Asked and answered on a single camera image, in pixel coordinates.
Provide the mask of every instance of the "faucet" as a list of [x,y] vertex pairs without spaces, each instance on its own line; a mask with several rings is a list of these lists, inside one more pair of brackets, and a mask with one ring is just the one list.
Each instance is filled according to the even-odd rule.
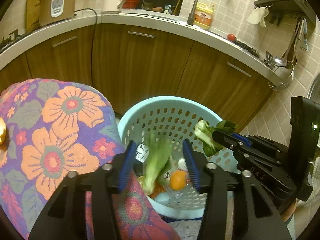
[[187,21],[188,25],[193,25],[193,22],[195,20],[195,11],[196,11],[197,3],[198,3],[198,0],[195,0],[193,2],[193,6],[192,6],[192,9],[191,9],[191,12],[189,14],[188,21]]

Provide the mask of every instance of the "laundry basket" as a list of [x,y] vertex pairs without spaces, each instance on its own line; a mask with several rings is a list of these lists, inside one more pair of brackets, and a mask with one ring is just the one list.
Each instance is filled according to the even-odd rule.
[[[202,150],[202,142],[194,135],[194,126],[205,120],[215,126],[222,119],[213,111],[194,101],[179,97],[154,97],[131,107],[119,122],[118,130],[125,147],[133,140],[143,143],[151,130],[155,135],[171,139],[174,154],[182,155],[182,142],[189,139],[193,149]],[[221,150],[210,158],[224,170],[239,172],[237,160],[229,149]],[[203,216],[206,194],[198,194],[193,187],[184,190],[178,202],[160,204],[149,198],[153,208],[161,215],[175,219],[195,219]]]

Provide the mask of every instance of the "wall shelf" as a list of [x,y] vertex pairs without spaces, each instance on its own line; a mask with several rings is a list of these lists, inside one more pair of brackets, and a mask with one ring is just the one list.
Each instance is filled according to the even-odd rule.
[[305,0],[258,0],[254,2],[256,7],[271,6],[269,10],[274,12],[290,12],[304,14],[308,20],[316,25],[316,13]]

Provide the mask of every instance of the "floral pattern clothing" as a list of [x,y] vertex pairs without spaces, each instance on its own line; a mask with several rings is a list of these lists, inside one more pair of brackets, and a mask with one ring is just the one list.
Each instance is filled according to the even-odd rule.
[[[87,85],[44,79],[14,84],[0,96],[0,117],[7,126],[0,146],[0,205],[25,239],[68,171],[94,171],[124,152],[112,106]],[[135,176],[113,203],[123,240],[179,239]],[[88,239],[94,239],[90,192],[85,208]]]

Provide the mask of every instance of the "cabinet handle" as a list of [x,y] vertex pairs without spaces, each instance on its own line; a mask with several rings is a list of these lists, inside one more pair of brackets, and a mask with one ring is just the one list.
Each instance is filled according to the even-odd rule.
[[229,65],[230,67],[235,68],[236,70],[239,70],[241,73],[245,74],[246,76],[251,77],[251,75],[249,73],[247,73],[246,71],[242,70],[241,68],[238,68],[237,66],[231,64],[230,62],[228,62],[227,65]]
[[55,48],[55,47],[57,47],[57,46],[59,46],[59,45],[61,45],[61,44],[63,44],[63,43],[66,43],[66,42],[68,42],[68,41],[75,40],[76,38],[78,38],[78,36],[74,36],[74,37],[68,38],[68,39],[66,39],[66,40],[64,40],[64,41],[60,41],[60,42],[58,42],[58,43],[56,43],[56,44],[53,44],[52,47]]
[[144,33],[136,33],[136,32],[128,32],[129,34],[135,34],[139,36],[144,36],[144,37],[149,37],[149,38],[154,38],[154,35],[149,35],[149,34],[144,34]]

